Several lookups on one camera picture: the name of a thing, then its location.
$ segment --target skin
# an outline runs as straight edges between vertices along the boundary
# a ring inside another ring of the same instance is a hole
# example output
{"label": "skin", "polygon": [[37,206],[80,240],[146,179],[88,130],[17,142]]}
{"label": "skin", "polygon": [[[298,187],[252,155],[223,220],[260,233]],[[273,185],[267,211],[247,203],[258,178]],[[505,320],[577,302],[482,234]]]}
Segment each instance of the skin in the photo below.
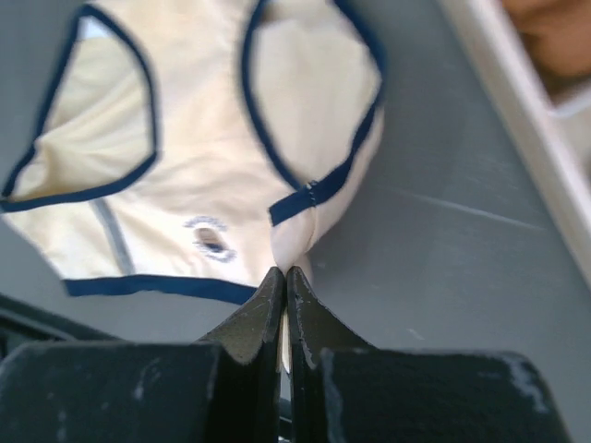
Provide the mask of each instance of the skin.
{"label": "skin", "polygon": [[543,75],[591,74],[591,0],[502,0]]}

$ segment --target scratch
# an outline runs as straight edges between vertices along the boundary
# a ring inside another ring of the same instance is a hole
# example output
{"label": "scratch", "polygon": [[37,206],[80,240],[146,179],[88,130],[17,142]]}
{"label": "scratch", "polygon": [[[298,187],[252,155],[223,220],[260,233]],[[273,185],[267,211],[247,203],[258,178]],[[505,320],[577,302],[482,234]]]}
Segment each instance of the scratch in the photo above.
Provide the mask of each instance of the scratch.
{"label": "scratch", "polygon": [[59,422],[60,426],[59,429],[57,429],[57,434],[55,435],[59,443],[66,443],[67,440],[66,419],[66,411],[60,410],[57,414],[57,421]]}
{"label": "scratch", "polygon": [[344,441],[343,424],[343,397],[334,384],[334,354],[330,353],[324,358],[324,373],[322,375],[327,398],[332,400],[332,407],[326,413],[328,422],[328,438],[330,443]]}
{"label": "scratch", "polygon": [[511,382],[523,397],[527,397],[534,403],[534,411],[537,413],[549,413],[549,407],[544,399],[544,392],[534,380],[534,375],[525,366],[526,361],[516,355],[502,355],[501,360],[509,367]]}
{"label": "scratch", "polygon": [[[151,362],[149,362],[146,367],[144,367],[141,372],[139,373],[139,380],[138,380],[138,384],[136,385],[136,388],[133,390],[133,397],[134,399],[136,399],[137,401],[141,401],[144,398],[144,380],[146,378],[146,374],[148,373],[148,371],[154,367],[155,365],[158,365],[160,363],[160,358],[154,358]],[[156,381],[158,378],[160,377],[154,377],[152,376],[152,380],[151,382],[153,383],[154,381]]]}
{"label": "scratch", "polygon": [[536,226],[531,223],[526,223],[525,221],[518,221],[515,219],[511,219],[509,217],[503,217],[502,215],[493,214],[492,212],[488,212],[486,210],[477,210],[475,208],[470,208],[465,205],[461,205],[459,203],[452,203],[451,201],[442,200],[440,198],[421,196],[421,195],[416,194],[414,192],[404,191],[402,189],[392,189],[391,187],[387,187],[384,185],[378,185],[378,187],[386,189],[386,190],[393,192],[395,194],[399,194],[401,196],[415,198],[417,200],[421,200],[421,201],[424,201],[424,202],[427,202],[432,205],[439,206],[441,208],[445,208],[448,210],[459,210],[461,212],[466,212],[468,214],[476,215],[477,217],[483,217],[485,219],[493,220],[495,222],[512,224],[513,226],[518,226],[520,228],[528,229],[531,231],[539,231],[539,232],[546,231],[546,229],[544,229],[541,226]]}
{"label": "scratch", "polygon": [[418,332],[416,332],[414,329],[410,329],[410,328],[409,328],[409,329],[407,329],[407,330],[408,330],[408,331],[411,333],[411,335],[412,335],[413,337],[415,337],[417,340],[424,340],[424,339],[425,339],[425,337],[423,337],[421,334],[419,334]]}

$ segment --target armhole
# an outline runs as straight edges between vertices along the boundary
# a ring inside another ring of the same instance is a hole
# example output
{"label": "armhole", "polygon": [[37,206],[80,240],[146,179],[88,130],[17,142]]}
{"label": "armhole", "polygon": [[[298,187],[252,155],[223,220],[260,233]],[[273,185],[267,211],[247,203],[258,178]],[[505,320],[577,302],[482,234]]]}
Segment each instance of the armhole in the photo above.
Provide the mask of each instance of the armhole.
{"label": "armhole", "polygon": [[[31,198],[21,201],[10,201],[11,196],[15,192],[15,188],[18,183],[18,179],[21,173],[27,168],[27,166],[33,161],[37,150],[35,148],[36,140],[43,134],[47,120],[52,111],[52,106],[56,99],[58,90],[62,81],[65,77],[66,68],[72,54],[74,53],[74,47],[78,39],[96,37],[96,27],[85,26],[84,18],[93,18],[109,30],[126,48],[131,52],[132,59],[139,66],[140,74],[144,78],[147,86],[148,94],[148,114],[149,114],[149,138],[150,138],[150,153],[141,161],[140,164],[135,166],[126,175],[118,178],[110,183],[91,187],[84,190],[66,192],[63,194],[49,195],[38,198]],[[156,94],[154,90],[154,80],[151,74],[151,70],[147,63],[147,58],[142,54],[139,47],[133,42],[131,37],[124,31],[124,29],[118,25],[112,18],[108,17],[100,9],[95,6],[85,5],[78,13],[73,17],[70,31],[66,38],[66,43],[61,55],[58,58],[57,68],[51,79],[49,87],[45,93],[45,98],[42,102],[42,106],[38,113],[37,125],[34,129],[34,134],[30,147],[18,161],[12,172],[10,173],[6,184],[2,190],[2,197],[0,198],[0,209],[4,212],[16,212],[23,210],[32,210],[42,206],[55,205],[60,203],[69,202],[80,202],[88,201],[95,198],[102,198],[109,196],[113,193],[120,192],[126,187],[136,182],[142,175],[144,175],[150,167],[156,162],[158,156],[159,146],[159,128],[157,118],[157,103]]]}
{"label": "armhole", "polygon": [[287,182],[295,192],[288,197],[278,201],[270,208],[271,222],[273,226],[284,222],[298,213],[321,205],[330,200],[336,193],[338,193],[346,183],[351,169],[354,166],[356,155],[364,146],[374,122],[376,120],[376,113],[381,107],[384,95],[384,77],[386,74],[386,52],[381,46],[381,43],[365,21],[359,16],[356,10],[349,5],[347,0],[333,0],[335,6],[341,13],[350,21],[356,29],[358,35],[361,37],[364,44],[368,47],[369,53],[376,64],[380,73],[380,84],[377,89],[373,101],[370,103],[367,112],[361,123],[357,127],[349,155],[343,163],[336,166],[327,176],[319,181],[312,181],[305,185],[298,183],[297,179],[292,175],[289,169],[281,160],[273,145],[271,135],[264,124],[264,120],[260,115],[259,109],[254,98],[251,88],[251,76],[248,70],[248,64],[252,53],[253,35],[255,29],[259,25],[263,17],[264,7],[270,0],[259,0],[255,7],[251,20],[247,26],[247,33],[245,37],[243,53],[242,53],[242,88],[244,92],[247,110],[250,114],[254,129],[259,137],[260,143],[263,145],[267,155],[273,163],[278,174]]}

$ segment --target navy blue trim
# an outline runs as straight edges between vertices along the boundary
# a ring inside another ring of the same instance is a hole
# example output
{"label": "navy blue trim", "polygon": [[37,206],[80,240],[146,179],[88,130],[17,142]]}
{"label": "navy blue trim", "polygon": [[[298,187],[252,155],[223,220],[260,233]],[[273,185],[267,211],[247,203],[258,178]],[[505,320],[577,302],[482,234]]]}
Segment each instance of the navy blue trim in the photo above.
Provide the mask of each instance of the navy blue trim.
{"label": "navy blue trim", "polygon": [[[266,0],[260,0],[258,7],[261,7],[261,4],[264,4],[265,2]],[[325,203],[326,201],[330,200],[337,192],[339,192],[339,190],[344,186],[349,173],[351,172],[357,152],[363,146],[363,143],[371,131],[376,112],[384,98],[384,79],[386,77],[387,69],[387,57],[385,49],[382,47],[378,37],[365,23],[364,19],[362,19],[355,9],[349,5],[348,0],[333,0],[333,2],[356,27],[357,32],[368,46],[369,52],[374,58],[376,66],[381,75],[380,87],[378,88],[374,101],[369,106],[365,117],[355,132],[353,142],[351,144],[351,150],[347,159],[334,170],[332,170],[331,173],[322,180],[309,183],[304,187],[300,187],[294,194],[291,194],[290,196],[278,201],[273,206],[271,206],[269,212],[271,214],[271,222],[273,226],[276,226],[279,223],[296,216],[303,210],[307,210],[308,208],[313,208]],[[246,83],[245,88],[249,88],[249,83]],[[270,150],[274,151],[273,146],[267,146],[268,143],[271,143],[269,139],[261,138],[261,142],[265,145],[265,149],[268,152]]]}
{"label": "navy blue trim", "polygon": [[254,126],[257,135],[259,136],[260,143],[267,152],[269,160],[273,163],[273,166],[277,170],[277,173],[293,188],[299,189],[302,185],[289,171],[287,166],[283,163],[281,157],[275,149],[275,145],[271,138],[271,134],[265,126],[264,120],[259,112],[257,101],[255,100],[254,94],[251,87],[250,77],[250,56],[252,55],[252,44],[254,39],[254,33],[262,20],[262,16],[265,10],[265,6],[269,0],[259,0],[255,9],[252,12],[250,21],[247,25],[247,31],[242,46],[242,57],[240,61],[241,68],[241,79],[242,79],[242,91],[244,94],[245,104],[247,106],[248,113],[250,114],[250,120]]}
{"label": "navy blue trim", "polygon": [[101,225],[103,226],[104,233],[109,239],[119,270],[121,270],[124,275],[135,274],[136,267],[131,259],[131,254],[129,254],[126,239],[121,232],[121,227],[117,222],[117,218],[111,211],[111,208],[109,208],[109,204],[104,198],[97,198],[93,200],[90,205],[94,209]]}
{"label": "navy blue trim", "polygon": [[[70,192],[56,196],[47,196],[41,198],[33,198],[27,201],[11,202],[8,200],[8,198],[12,195],[14,191],[15,184],[18,180],[18,176],[35,156],[35,140],[43,132],[47,116],[50,113],[52,104],[55,99],[55,95],[63,80],[64,72],[70,60],[70,57],[73,54],[72,49],[74,48],[74,45],[76,44],[76,41],[78,39],[80,20],[85,17],[94,17],[97,20],[101,21],[101,23],[107,28],[109,28],[109,30],[111,30],[111,32],[117,38],[119,38],[119,40],[121,40],[122,43],[127,45],[129,50],[131,50],[131,53],[135,55],[139,63],[139,67],[141,68],[141,71],[144,74],[148,86],[151,116],[152,152],[150,156],[146,160],[144,160],[139,166],[137,166],[133,171],[108,185],[97,186],[92,189],[85,189],[83,191]],[[39,117],[37,120],[37,126],[35,129],[33,140],[27,152],[24,154],[22,159],[20,159],[20,161],[17,163],[14,170],[8,177],[8,180],[6,181],[5,187],[2,191],[2,198],[0,198],[0,210],[3,210],[5,212],[16,212],[21,210],[32,210],[34,208],[39,208],[41,206],[55,205],[59,203],[87,201],[95,198],[105,197],[116,192],[120,192],[126,187],[132,185],[150,169],[150,167],[156,162],[156,159],[158,157],[160,134],[158,130],[158,118],[156,113],[157,99],[156,94],[154,92],[154,81],[152,79],[152,75],[146,60],[147,58],[142,54],[139,47],[131,40],[131,38],[127,35],[123,28],[117,23],[115,23],[106,14],[104,14],[100,9],[90,5],[85,5],[80,8],[78,13],[74,16],[74,19],[72,20],[71,29],[67,37],[64,50],[59,58],[54,77],[49,85],[49,88],[45,96],[45,100],[39,111]]]}
{"label": "navy blue trim", "polygon": [[167,277],[160,275],[132,275],[91,280],[64,280],[68,293],[84,295],[129,295],[140,291],[158,291],[209,298],[234,305],[244,304],[257,288],[215,279]]}

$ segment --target fabric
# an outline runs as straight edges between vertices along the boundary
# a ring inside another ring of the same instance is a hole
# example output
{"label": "fabric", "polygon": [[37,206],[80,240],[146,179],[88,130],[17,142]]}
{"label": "fabric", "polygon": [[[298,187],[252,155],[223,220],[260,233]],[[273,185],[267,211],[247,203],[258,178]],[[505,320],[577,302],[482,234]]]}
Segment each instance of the fabric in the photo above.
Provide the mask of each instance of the fabric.
{"label": "fabric", "polygon": [[383,69],[342,1],[89,3],[3,218],[72,295],[244,303],[351,202],[380,141]]}

